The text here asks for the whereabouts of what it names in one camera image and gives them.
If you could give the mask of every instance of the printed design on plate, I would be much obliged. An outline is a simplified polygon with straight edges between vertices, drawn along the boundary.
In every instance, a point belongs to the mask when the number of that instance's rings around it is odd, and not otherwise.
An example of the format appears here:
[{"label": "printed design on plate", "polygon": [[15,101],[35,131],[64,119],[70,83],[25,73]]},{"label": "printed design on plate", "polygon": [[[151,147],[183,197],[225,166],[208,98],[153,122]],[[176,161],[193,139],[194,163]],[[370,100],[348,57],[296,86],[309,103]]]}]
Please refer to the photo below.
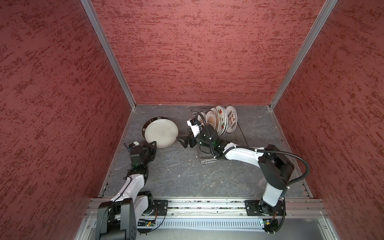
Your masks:
[{"label": "printed design on plate", "polygon": [[215,130],[217,131],[218,130],[218,122],[220,121],[220,118],[219,118],[217,113],[215,113],[215,116],[216,116],[216,127],[217,127],[217,128],[215,128]]},{"label": "printed design on plate", "polygon": [[233,129],[236,126],[235,115],[233,114],[232,111],[230,111],[227,117],[228,117],[228,121],[229,121],[229,125],[231,126],[231,129]]},{"label": "printed design on plate", "polygon": [[223,130],[224,129],[224,127],[225,127],[225,122],[224,122],[224,118],[221,118],[221,122],[222,122],[222,124],[221,124],[221,130]]},{"label": "printed design on plate", "polygon": [[215,127],[215,118],[213,116],[209,116],[207,119],[207,124],[211,125],[212,127]]}]

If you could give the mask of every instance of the plate with red pattern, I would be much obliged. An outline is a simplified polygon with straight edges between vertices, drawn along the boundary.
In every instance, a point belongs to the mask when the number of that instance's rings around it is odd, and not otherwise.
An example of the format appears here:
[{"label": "plate with red pattern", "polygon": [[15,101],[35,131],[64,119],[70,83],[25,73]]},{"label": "plate with red pattern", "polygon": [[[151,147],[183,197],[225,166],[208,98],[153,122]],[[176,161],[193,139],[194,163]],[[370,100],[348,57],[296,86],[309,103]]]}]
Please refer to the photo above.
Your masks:
[{"label": "plate with red pattern", "polygon": [[226,132],[231,134],[235,131],[236,126],[237,126],[237,113],[235,110],[235,107],[232,105],[228,105],[225,108],[226,114],[227,114],[227,130]]},{"label": "plate with red pattern", "polygon": [[227,112],[223,106],[217,106],[216,109],[218,111],[218,117],[220,118],[220,125],[217,131],[219,135],[223,135],[227,129]]},{"label": "plate with red pattern", "polygon": [[206,114],[206,122],[211,125],[213,128],[216,127],[216,115],[213,111],[209,110]]},{"label": "plate with red pattern", "polygon": [[218,111],[215,107],[211,108],[211,111],[215,113],[215,116],[216,116],[216,125],[215,125],[215,130],[217,131],[217,133],[219,133],[219,126],[220,126],[220,118],[218,116]]}]

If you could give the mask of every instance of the mounting plate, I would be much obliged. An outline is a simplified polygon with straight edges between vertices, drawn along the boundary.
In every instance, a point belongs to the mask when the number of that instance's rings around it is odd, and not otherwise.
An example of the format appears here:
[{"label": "mounting plate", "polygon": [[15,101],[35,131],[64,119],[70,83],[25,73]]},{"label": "mounting plate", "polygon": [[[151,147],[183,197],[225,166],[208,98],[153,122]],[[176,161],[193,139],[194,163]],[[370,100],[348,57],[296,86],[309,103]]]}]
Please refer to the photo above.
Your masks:
[{"label": "mounting plate", "polygon": [[[168,200],[153,200],[154,208],[157,207],[158,216],[166,216],[168,211]],[[154,216],[155,212],[149,214],[148,216]]]},{"label": "mounting plate", "polygon": [[[265,216],[259,210],[260,200],[245,200],[245,209],[248,216]],[[278,201],[276,206],[276,216],[283,216],[283,201]]]}]

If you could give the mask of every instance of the metal bracket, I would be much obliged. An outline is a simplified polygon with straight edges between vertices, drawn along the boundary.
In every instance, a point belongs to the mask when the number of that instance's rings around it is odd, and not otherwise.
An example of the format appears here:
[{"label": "metal bracket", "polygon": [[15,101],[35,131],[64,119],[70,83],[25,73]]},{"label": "metal bracket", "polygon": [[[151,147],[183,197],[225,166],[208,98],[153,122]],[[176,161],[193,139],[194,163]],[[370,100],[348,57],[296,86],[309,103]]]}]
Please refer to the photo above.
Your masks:
[{"label": "metal bracket", "polygon": [[[265,216],[259,209],[260,200],[245,200],[247,216]],[[276,216],[283,216],[283,201],[279,200],[275,206]]]},{"label": "metal bracket", "polygon": [[[153,207],[157,208],[157,215],[158,216],[166,216],[168,212],[168,200],[153,200]],[[152,212],[148,216],[154,216],[155,212]]]},{"label": "metal bracket", "polygon": [[[102,202],[109,201],[112,197],[93,198],[89,203],[88,209],[84,215],[83,224],[80,226],[75,240],[88,239],[87,230],[95,227],[97,218],[97,209]],[[252,216],[248,215],[246,201],[254,201],[256,205],[260,199],[258,198],[198,198],[198,197],[156,197],[155,206],[158,208],[166,207],[166,216],[163,211],[158,211],[156,225],[159,228],[190,228],[212,230],[237,229],[264,232],[263,222],[271,219],[273,216]],[[323,205],[321,199],[290,199],[286,198],[286,217],[287,219],[305,218],[319,219],[320,224],[325,226],[324,231],[331,229],[331,221],[329,215]],[[142,218],[155,219],[154,214],[151,216],[142,216]],[[141,229],[152,229],[153,227],[140,227]]]}]

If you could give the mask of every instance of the black cable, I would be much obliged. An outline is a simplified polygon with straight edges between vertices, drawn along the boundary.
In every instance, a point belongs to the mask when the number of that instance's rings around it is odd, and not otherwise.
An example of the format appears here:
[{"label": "black cable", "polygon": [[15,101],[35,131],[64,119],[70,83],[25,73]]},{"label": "black cable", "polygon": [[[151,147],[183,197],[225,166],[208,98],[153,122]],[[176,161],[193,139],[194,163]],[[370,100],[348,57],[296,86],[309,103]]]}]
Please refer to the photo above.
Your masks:
[{"label": "black cable", "polygon": [[203,150],[201,150],[201,145],[199,145],[199,150],[203,153],[206,153],[206,154],[211,154],[210,152],[204,152]]},{"label": "black cable", "polygon": [[161,222],[161,224],[159,225],[159,226],[157,226],[156,228],[153,228],[151,231],[149,231],[149,232],[140,232],[139,231],[139,229],[137,229],[137,231],[139,232],[139,233],[145,233],[145,234],[147,234],[147,233],[150,233],[150,232],[153,232],[154,230],[156,230],[156,229],[158,229],[161,225],[163,225],[163,223],[164,223],[164,220],[166,219],[166,211],[165,211],[165,209],[162,209],[163,211],[164,211],[164,218],[163,218],[163,221]]},{"label": "black cable", "polygon": [[257,152],[265,152],[265,153],[281,153],[281,154],[284,154],[284,155],[288,155],[288,156],[291,156],[291,157],[294,157],[294,158],[297,158],[299,159],[304,165],[305,165],[305,172],[303,175],[301,175],[300,177],[297,177],[295,179],[292,179],[288,182],[288,186],[291,185],[292,183],[295,183],[295,182],[298,182],[300,180],[303,180],[304,178],[306,178],[311,170],[310,170],[310,165],[308,164],[307,161],[305,161],[303,158],[297,156],[296,154],[293,154],[293,153],[290,153],[290,152],[284,152],[284,151],[274,151],[274,150],[265,150],[265,149],[258,149]]},{"label": "black cable", "polygon": [[281,222],[280,222],[279,226],[277,227],[277,229],[275,231],[268,232],[268,234],[269,233],[276,233],[278,230],[280,230],[280,228],[283,226],[284,220],[285,220],[285,198],[283,198],[283,218],[281,219]]},{"label": "black cable", "polygon": [[163,222],[164,222],[164,220],[166,219],[166,211],[165,211],[165,209],[162,209],[163,211],[164,211],[164,218],[163,218],[163,221],[161,222],[161,224],[159,225],[159,226],[157,226],[155,229],[152,229],[151,231],[149,231],[149,232],[153,232],[154,230],[156,230],[156,229],[158,229],[161,225],[163,225]]},{"label": "black cable", "polygon": [[157,219],[157,207],[156,207],[156,213],[155,213],[155,220],[147,220],[147,219],[140,218],[139,221],[145,222],[148,225],[150,222],[156,223],[156,219]]},{"label": "black cable", "polygon": [[210,147],[210,150],[211,150],[211,154],[213,155],[214,158],[216,159],[220,159],[223,157],[223,155],[221,155],[219,152],[215,151],[214,150],[214,145],[212,143],[212,136],[211,136],[211,133],[209,132],[208,130],[208,126],[207,126],[207,122],[205,121],[205,117],[201,114],[201,113],[197,113],[196,114],[196,122],[199,122],[199,120],[197,120],[197,116],[200,116],[201,119],[203,120],[204,122],[204,127],[205,129],[207,130],[207,134],[208,134],[208,138],[209,138],[209,147]]},{"label": "black cable", "polygon": [[294,157],[294,158],[297,158],[299,159],[304,165],[305,165],[305,172],[303,175],[301,175],[300,177],[297,177],[295,179],[292,179],[288,182],[287,186],[293,184],[293,183],[296,183],[298,181],[301,181],[303,180],[304,178],[306,178],[311,170],[310,170],[310,166],[308,164],[308,162],[301,158],[300,156],[297,156],[296,154],[293,154],[291,152],[284,152],[284,151],[275,151],[275,150],[266,150],[266,149],[255,149],[255,148],[252,148],[252,147],[247,147],[247,146],[236,146],[236,147],[230,147],[228,148],[224,153],[223,155],[221,156],[221,158],[223,158],[229,151],[231,151],[232,149],[235,149],[235,148],[244,148],[244,149],[248,149],[248,150],[251,150],[251,151],[257,151],[257,152],[262,152],[262,153],[281,153],[281,154],[284,154],[284,155],[288,155],[288,156],[291,156],[291,157]]},{"label": "black cable", "polygon": [[128,149],[128,152],[131,153],[131,149],[127,146],[126,143],[124,143],[124,147],[126,147]]},{"label": "black cable", "polygon": [[[132,179],[130,176],[128,176],[128,177],[129,177],[129,179],[130,179],[128,185],[127,185],[127,186],[124,188],[124,190],[120,193],[120,196],[119,196],[118,198],[116,198],[115,200],[113,200],[113,202],[111,202],[111,205],[123,195],[124,191],[127,189],[127,187],[128,187],[128,186],[131,184],[131,182],[133,181],[133,179]],[[101,218],[99,229],[101,229],[101,224],[103,223],[103,219],[104,219],[105,213],[108,211],[108,209],[109,209],[109,207],[108,207],[108,208],[105,210],[105,212],[103,213],[103,217]]]}]

